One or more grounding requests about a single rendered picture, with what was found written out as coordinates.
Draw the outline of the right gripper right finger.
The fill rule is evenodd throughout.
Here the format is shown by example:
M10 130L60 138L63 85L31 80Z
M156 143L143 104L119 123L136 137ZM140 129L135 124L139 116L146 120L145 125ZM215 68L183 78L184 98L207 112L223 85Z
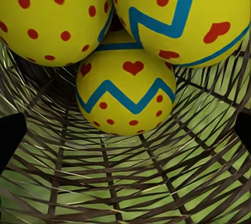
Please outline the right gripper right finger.
M234 125L236 134L251 153L251 114L240 112Z

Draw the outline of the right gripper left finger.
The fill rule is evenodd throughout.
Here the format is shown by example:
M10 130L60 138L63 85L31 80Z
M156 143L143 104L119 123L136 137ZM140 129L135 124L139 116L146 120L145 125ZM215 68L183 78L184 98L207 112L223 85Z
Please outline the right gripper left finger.
M26 132L27 125L22 111L5 117L0 116L0 174L8 165Z

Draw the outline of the wicker basket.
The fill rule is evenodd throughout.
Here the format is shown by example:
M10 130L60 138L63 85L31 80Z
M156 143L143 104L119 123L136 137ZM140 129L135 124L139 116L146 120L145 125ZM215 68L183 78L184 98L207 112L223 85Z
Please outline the wicker basket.
M111 20L110 27L112 27L114 25L121 24L119 18L116 15L117 15L117 13L114 10L112 20L114 18L116 18L118 21L115 24L113 24L113 22ZM30 131L30 129L27 128L26 135L28 135L34 141L39 143L43 148L33 145L31 142L27 141L25 138L23 138L21 142L24 144L30 145L31 147L39 150L42 154L44 154L44 156L41 156L38 154L33 154L22 145L19 145L17 150L25 152L26 154L28 154L29 156L31 156L32 158L34 158L35 160L37 160L38 162L43 164L44 167L37 165L37 164L29 163L28 161L21 158L20 156L13 154L10 161L8 162L8 165L5 167L4 170L18 172L38 184L11 180L11 179L4 177L1 174L0 174L0 179L4 179L4 180L10 182L11 184L21 188L22 190L26 191L27 193L37 197L37 199L13 194L12 192L10 192L6 188L4 188L2 185L0 185L0 194L4 195L5 197L9 198L11 201L15 202L19 206L26 209L26 211L25 210L18 210L18 209L2 207L0 205L0 211L6 213L7 215L10 215L11 217L13 217L17 220L22 221L25 224L30 224L30 223L23 221L22 219L8 213L7 211L11 211L13 213L18 213L18 214L22 214L22 215L26 215L26 216L30 216L30 217L40 218L43 221L45 221L46 224L59 224L59 223L64 223L64 222L79 222L79 223L88 223L88 224L147 224L147 223L164 221L164 220L169 220L169 219L170 219L170 221L168 221L165 224L176 224L182 220L185 220L186 224L195 224L193 222L191 216L193 216L196 213L200 212L201 210L211 206L212 204L220 201L221 199L229 196L224 202L222 202L218 207L216 207L212 212L210 212L206 217L204 217L197 224L212 224L212 223L218 221L219 219L226 217L227 215L238 210L238 212L227 223L225 223L225 224L235 224L237 221L239 221L241 218L243 218L249 212L251 212L251 198L247 199L243 203L234 207L233 209L228 211L223 216L220 216L220 217L217 217L217 216L222 214L223 212L225 212L232 204L234 204L238 199L240 199L248 191L251 192L251 177L249 179L247 179L243 176L248 170L251 169L251 153L248 154L248 156L246 157L245 161L242 163L239 170L236 170L234 167L232 167L232 165L247 151L247 148L244 146L243 142L240 144L240 146L238 147L238 149L236 150L236 152L233 154L233 156L231 157L231 159L229 161L225 161L222 158L229 150L231 150L236 144L238 144L241 141L234 130L234 127L235 127L234 123L237 119L238 114L240 112L251 114L251 109L249 109L245 106L247 104L247 102L249 101L249 99L251 98L251 76L249 79L249 83L247 86L245 96L243 97L243 99L241 100L240 103L236 103L238 93L241 90L241 84L243 82L246 66L247 66L249 58L251 58L251 35L249 36L246 51L242 51L242 43L238 46L238 48L232 54L230 54L230 55L234 55L236 57L235 57L234 64L232 66L232 73L231 73L228 89L227 89L227 92L225 93L224 96L214 92L214 89L215 89L216 83L218 82L218 80L220 78L222 70L224 70L222 84L221 84L221 85L223 85L223 80L224 80L224 76L226 73L226 69L227 69L230 55L228 56L228 58L225 59L226 61L225 61L224 65L222 66L219 73L218 73L218 71L219 71L220 63L218 63L218 67L217 67L216 73L215 73L214 82L213 82L210 89L208 89L207 87L208 87L208 82L209 82L209 77L210 77L210 72L211 72L212 66L209 66L207 68L208 70L207 70L207 75L206 75L206 79L204 82L204 87L202 87L204 71L206 70L206 67L203 67L202 76L200 79L200 84L197 85L194 82L193 83L191 82L192 81L191 73L192 73L192 69L194 67L189 68L188 79L186 80L185 74L186 74L188 68L187 67L183 68L182 66L178 67L178 65L172 65L173 71L175 73L174 75L175 75L175 79L176 79L176 87L181 82L185 82L179 89L176 90L176 94L178 92L180 92L185 86L187 86L187 87L194 86L196 89L200 89L201 91L197 95L195 95L191 100L189 100L189 99L193 93L191 93L188 97L186 97L181 102L178 102L176 104L176 106L174 106L172 108L172 110L169 114L169 115L171 115L171 117L165 123L155 127L154 129L156 129L156 131L154 133L152 133L148 138L145 138L143 136L143 133L139 134L138 136L140 138L140 141L142 142L141 145L136 146L136 147L129 147L129 145L127 145L124 147L107 148L106 145L115 144L118 142L105 143L106 138L112 139L115 137L126 137L126 136L108 135L108 133L105 133L101 130L91 131L90 129L97 129L97 128L93 127L92 125L88 125L88 128L79 127L79 126L75 125L75 124L83 124L83 125L89 124L89 122L84 117L82 117L82 115L81 115L82 113L80 112L77 101L75 101L75 97L76 97L75 84L72 84L71 82L66 80L64 77L62 77L65 81L67 81L70 84L70 85L68 85L65 82L57 79L57 77L52 77L49 72L47 75L35 63L29 62L26 59L18 56L11 49L8 50L6 48L6 46L4 45L4 43L2 42L3 48L5 48L7 55L9 56L13 66L9 67L9 65L5 61L5 54L4 54L4 52L1 51L5 65L3 65L3 63L0 61L0 105L4 109L5 113L0 111L0 116L5 117L8 115L15 114L16 112L20 112L21 111L20 108L22 108L23 114L25 116L25 120L28 123L31 122L31 123L34 123L35 125L37 125L38 127L40 127L40 129L42 129L45 133L47 133L48 137L51 137L54 140L50 140L48 138L42 137L39 134L33 134ZM241 67L240 71L238 72L237 76L235 77L235 79L233 80L234 72L235 72L237 61L238 61L239 57L244 58L243 63L242 63L242 67ZM75 77L76 77L77 71L78 71L77 66L72 64L72 65L70 65L70 67L71 68L69 68L69 66L65 66L65 67L61 67L61 68L57 67L57 69L59 70L59 72L63 76L65 76L66 78L68 78L72 82L76 83ZM12 69L16 70L16 72L18 73L18 76L12 71ZM235 98L234 98L234 101L232 101L232 100L228 99L228 96L229 96L238 76L239 76L239 79L238 79L238 84L237 84L237 88L236 88ZM66 97L64 97L63 95L61 95L53 87L51 87L51 85L53 85L55 88L59 89L61 92L63 92L67 96L69 96L63 90L65 88L56 80L58 80L59 82L61 82L63 85L67 86L68 88L70 88L74 92L72 94L73 96L71 97L70 100L67 99ZM27 89L32 100L30 100L27 97L27 95L25 94L25 92L22 89L20 84L22 84ZM49 88L52 88L60 96L54 95L50 91ZM185 123L181 122L181 119L184 116L188 115L188 113L194 108L194 106L178 118L177 116L180 114L180 112L183 111L193 101L198 99L201 96L201 94L203 94L204 92L206 92L207 95L205 96L203 101L200 102L200 105L197 108L196 112L193 114L193 116L189 120L187 120ZM17 96L22 101L22 103L20 103L16 99L15 96ZM202 109L200 109L202 104L205 102L205 100L209 96L214 96L215 97L214 99L218 98L219 101L225 102L225 103L229 104L230 106L226 110L224 110L220 115L218 115L214 120L212 120L208 125L206 125L207 124L207 122L206 122L204 127L202 128L202 130L199 131L197 134L195 134L192 131L198 125L200 125L206 119L206 117L208 117L210 114L208 114L202 121L200 121L191 130L187 126L195 116L197 116L206 106L208 106L208 104L210 104L210 103L208 103L206 106L204 106ZM173 112L186 99L188 99L188 100L184 104L184 106L179 111L177 111L175 114L173 114ZM35 110L33 108L34 106L38 107L45 114L39 113L37 110ZM228 112L228 110L230 109L231 106L236 108L235 112L232 114L232 116L226 122L224 122L218 129L216 129L216 127L218 126L220 121L224 118L224 116L226 115L226 113ZM216 126L214 127L212 132L209 134L209 136L204 141L202 141L199 138L200 135L202 134L202 132L204 132L223 113L224 113L224 115L221 117L219 122L216 124ZM77 114L77 115L79 115L79 117L75 116L73 114ZM30 119L40 121L43 125L40 125L36 122L33 122ZM53 120L53 121L56 121L56 122L62 124L63 127L52 123L50 120ZM174 121L165 130L162 130L161 133L159 134L159 136L157 136L155 139L147 142L147 140L150 137L152 137L154 134L156 134L158 130L160 130L164 125L166 125L171 120L174 120ZM213 142L213 144L211 146L208 146L206 144L207 140L215 132L217 132L225 123L227 123L225 128L222 130L222 132L219 134L219 136L216 138L216 140ZM170 130L171 128L173 128L177 125L180 125L180 127L177 128L175 131L164 135L168 130ZM41 128L41 126L54 131L60 137L52 136L46 130ZM74 127L74 128L80 128L80 129L87 130L87 131L86 132L75 132L75 131L68 129L67 128L68 126ZM154 130L154 129L152 129L152 130ZM172 139L181 130L184 130L186 132L186 134ZM79 137L79 136L75 136L71 133L76 133L76 134L81 134L81 135L97 134L100 137L90 137L90 136ZM106 135L108 135L108 136L106 137ZM219 144L221 144L223 141L225 141L231 135L232 135L232 137L229 139L229 141L227 142L225 147L221 151L216 153L214 151L216 149L216 147ZM158 141L166 136L168 136L168 137L164 141L162 141L160 144L155 145L153 147L150 147L151 144L155 143L156 141ZM177 144L179 141L181 141L183 138L185 138L187 136L191 136L191 139L188 142L171 149L175 144ZM72 140L79 140L79 139L85 140L87 142L91 142L94 145L101 145L101 148L92 148L92 147L89 147L87 144L83 145L83 144L76 143L76 142L72 141ZM100 139L101 144L97 143L97 142L93 142L92 140L89 140L89 139ZM182 151L193 140L195 140L198 143L198 146L195 146L194 148L192 147L190 149ZM49 147L45 143L49 143L49 144L54 145L55 147L58 147L59 151L56 152L55 150L53 150L51 147ZM70 143L70 145L65 145L65 143ZM172 145L172 146L168 150L166 150L165 152L158 154L158 155L155 155L153 153L155 150L157 150L161 147L164 147L164 146L168 146L168 145ZM71 146L79 146L79 147L82 147L83 149L76 149ZM111 158L114 158L114 157L117 157L120 155L127 155L128 152L137 150L142 147L145 147L145 149L140 152L137 152L137 153L131 153L132 155L130 155L124 159L121 159L119 161L109 161L109 159L111 159ZM195 157L192 157L186 161L183 161L200 147L202 147L204 149L204 151L201 154L199 154ZM170 155L169 157L167 157L165 159L158 161L158 157L160 157L160 156L162 156L162 155L164 155L164 154L166 154L176 148L179 148L179 149L176 152L174 152L172 155ZM111 155L111 153L118 151L118 150L122 150L122 149L129 149L129 150L124 151L119 154ZM177 165L175 165L171 168L168 168L166 170L163 169L163 166L165 166L173 158L180 156L181 154L183 154L189 150L192 150L192 149L194 149L194 150L192 152L190 152L186 157L184 157L183 160L180 161ZM54 154L57 157L57 159L53 159L51 156L47 155L42 150L49 151L50 153ZM64 150L66 150L66 151L83 151L83 152L87 152L87 153L93 152L93 155L64 156L63 155ZM123 162L129 162L129 159L131 159L141 153L144 153L144 152L147 152L148 155L150 156L150 158L144 159L144 161L141 161L141 162L134 164L130 167L114 168L115 166L117 166ZM190 169L199 160L204 159L209 156L212 156L212 158L209 161ZM47 165L44 161L42 161L38 157L42 157L42 158L49 159L50 161L52 161L56 165L55 169L53 169L52 167ZM104 159L104 161L102 161L102 162L89 162L89 161L82 160L82 159L98 158L98 157L102 157ZM69 162L64 161L64 160L69 160L69 159L76 159L76 160L82 161L82 162L69 163ZM152 160L153 163L148 166L136 167L136 165L147 162L149 160ZM28 169L22 169L22 168L18 167L17 165L15 165L14 163L12 163L11 161L20 162ZM197 178L196 180L192 181L191 183L189 183L191 180L193 180L195 177L197 177L199 174L201 174L203 171L205 171L207 168L209 168L210 166L212 166L216 162L220 163L220 165L222 165L222 167L220 167L214 171L211 171L211 172ZM41 171L40 169L36 168L36 166L50 169L54 172L54 175L46 174L43 171ZM90 170L84 170L84 171L70 171L70 172L69 171L68 172L61 171L62 168L67 168L67 167L82 167L82 168L84 168L86 166L104 166L105 168L104 169L90 169ZM181 172L179 172L176 176L171 177L171 178L169 178L167 176L167 174L169 172L180 169L184 166L186 166L186 167ZM182 182L182 184L180 184L177 188L173 187L173 185L172 185L173 181L175 181L180 176L187 174L195 169L198 169L198 170L195 173L193 173L188 179L186 179L184 182ZM142 173L142 172L145 172L147 170L158 170L158 173L154 174L152 176L149 176L149 177L135 176L135 175ZM125 176L125 175L112 176L113 173L130 172L130 171L135 171L135 172L131 175L128 175L128 176ZM216 180L218 177L220 177L225 171L228 171L231 174L231 176L228 178L225 178L223 180L220 180L216 183L211 184L214 180ZM91 177L85 176L87 174L100 174L100 173L106 174L107 177L105 177L105 178L91 178ZM38 175L38 176L44 178L45 180L47 180L53 184L52 187L43 185L38 180L36 180L34 177L32 177L30 174ZM85 179L70 180L70 179L63 178L63 176L74 176L74 175L84 177ZM183 196L181 198L179 197L179 195L177 193L178 191L180 191L180 190L182 190L182 189L184 189L184 188L186 188L186 187L188 187L188 186L190 186L190 185L192 185L192 184L194 184L194 183L196 183L196 182L198 182L208 176L210 176L210 177L207 180L205 180L201 185L199 185L198 187L193 189L191 192L189 192L185 196ZM159 178L159 177L162 177L163 181L161 181L159 183L143 184L143 182L146 182L146 181L154 179L154 178ZM118 181L137 180L137 182L132 183L132 184L114 185L115 181L117 181L117 180ZM241 182L242 185L232 189L229 192L222 194L221 196L216 197L223 190L225 190L227 187L229 187L231 184L233 184L237 180L239 182ZM36 185L36 186L42 186L42 187L45 187L45 188L51 190L50 201L46 201L46 200L40 198L39 196L36 196L36 195L28 192L26 189L22 188L21 186L19 186L16 183L14 183L14 181L20 182L20 183ZM96 187L96 186L90 185L90 184L94 184L94 183L108 183L108 186ZM187 183L189 183L189 184L187 184ZM169 189L168 192L143 194L149 190L152 190L152 189L159 187L161 185L164 185L164 184L166 184L167 188ZM85 189L66 191L66 190L62 190L59 188L60 186L69 186L69 185L78 186L78 187L85 187ZM204 193L212 190L215 187L218 187L218 188L216 188L210 195L208 195L195 208L193 208L189 211L186 210L186 208L184 206L186 203L203 195ZM117 197L116 192L119 192L124 189L139 190L139 191L136 193L133 193L131 195L128 195L128 196ZM99 190L110 191L111 197L104 199L104 198L100 198L100 197L94 197L91 195L87 195L87 196L93 198L94 200L71 203L71 204L57 203L58 195L71 194L71 193L81 194L81 192L92 192L92 191L99 191ZM122 201L135 199L135 198L141 198L141 197L154 196L154 195L159 195L159 194L164 194L164 193L171 193L171 196L173 197L174 201L172 201L166 205L163 205L161 207L157 207L157 208L153 208L153 209L134 209L134 208L148 207L148 206L155 204L156 202L158 202L168 196L160 197L157 199L153 199L151 201L139 203L139 204L125 207L122 209L120 208L120 205L119 205L119 203ZM30 204L25 202L23 199L48 204L49 205L48 213L46 215L41 213L40 211L35 209L33 206L31 206ZM76 205L86 205L86 204L106 204L108 206L113 205L113 209L100 210L100 209L93 209L93 208L76 206ZM67 215L55 215L56 206L68 208L68 209L72 209L72 210L78 210L78 211L81 211L82 213L74 213L74 214L67 214ZM179 215L179 216L152 218L154 216L166 213L167 211L177 210L177 209L179 209L179 211L181 213L181 215ZM148 213L143 214L141 216L138 216L138 217L131 219L131 220L123 220L122 213L136 212L136 211L148 211ZM116 221L104 223L104 222L99 222L99 221L87 220L87 219L91 219L91 218L104 217L104 216L109 216L109 215L115 215ZM217 217L217 218L215 218L215 217ZM12 223L0 222L0 224L12 224ZM251 224L251 217L238 223L238 224Z

